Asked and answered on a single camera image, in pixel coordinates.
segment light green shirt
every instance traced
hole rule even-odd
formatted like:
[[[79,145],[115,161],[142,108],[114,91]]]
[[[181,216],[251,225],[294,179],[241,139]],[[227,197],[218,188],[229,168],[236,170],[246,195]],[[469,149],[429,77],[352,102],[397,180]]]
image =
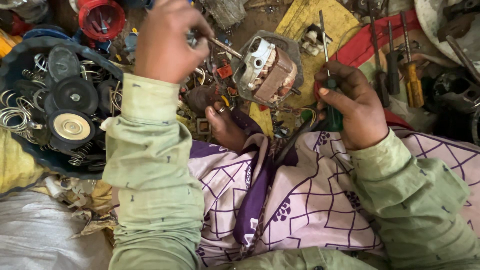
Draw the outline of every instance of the light green shirt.
[[[175,120],[178,89],[124,75],[122,114],[107,129],[103,174],[120,189],[111,270],[200,267],[195,249],[204,200],[187,168],[191,135]],[[355,192],[381,226],[388,259],[309,247],[212,268],[480,269],[477,237],[458,215],[468,186],[441,160],[416,159],[392,131],[379,144],[349,154]]]

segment green sleeve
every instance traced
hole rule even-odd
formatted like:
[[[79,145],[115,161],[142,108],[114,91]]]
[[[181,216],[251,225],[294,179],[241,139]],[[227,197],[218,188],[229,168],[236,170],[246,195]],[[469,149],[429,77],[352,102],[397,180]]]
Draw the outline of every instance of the green sleeve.
[[[376,216],[396,269],[480,265],[474,232],[458,214],[470,191],[439,159],[416,159],[390,130],[379,144],[349,151],[362,206]]]
[[[103,180],[119,188],[109,269],[196,269],[204,198],[176,121],[178,85],[124,75],[122,114],[107,127]]]

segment yellow-handled screwdriver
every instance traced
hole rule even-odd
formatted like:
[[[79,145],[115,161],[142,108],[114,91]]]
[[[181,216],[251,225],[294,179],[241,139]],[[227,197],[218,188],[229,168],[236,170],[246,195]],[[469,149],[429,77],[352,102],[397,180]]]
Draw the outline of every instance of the yellow-handled screwdriver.
[[[421,81],[417,77],[417,66],[412,62],[412,55],[410,53],[410,43],[408,41],[407,32],[407,19],[405,18],[405,12],[400,12],[402,17],[403,32],[405,35],[405,48],[407,49],[407,63],[405,68],[407,70],[407,97],[408,106],[411,108],[420,108],[423,106],[423,92],[421,89]]]

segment purple checkered cloth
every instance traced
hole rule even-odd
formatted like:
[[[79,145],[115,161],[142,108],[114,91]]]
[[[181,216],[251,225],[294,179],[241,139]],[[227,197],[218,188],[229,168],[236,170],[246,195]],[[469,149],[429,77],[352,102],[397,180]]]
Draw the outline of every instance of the purple checkered cloth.
[[[480,224],[480,147],[393,127],[418,159],[440,158],[471,189],[460,214]],[[242,153],[194,141],[189,168],[203,185],[205,209],[197,255],[205,267],[272,250],[320,246],[382,254],[375,219],[353,191],[350,156],[339,133],[302,135],[283,166],[270,143],[250,136]]]

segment red plastic cap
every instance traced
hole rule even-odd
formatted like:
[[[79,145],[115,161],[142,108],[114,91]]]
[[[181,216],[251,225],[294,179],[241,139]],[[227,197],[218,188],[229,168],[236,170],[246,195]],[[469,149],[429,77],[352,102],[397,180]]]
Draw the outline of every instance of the red plastic cap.
[[[89,38],[105,42],[116,37],[125,25],[125,12],[112,0],[79,0],[78,22]],[[106,33],[102,32],[102,21]]]

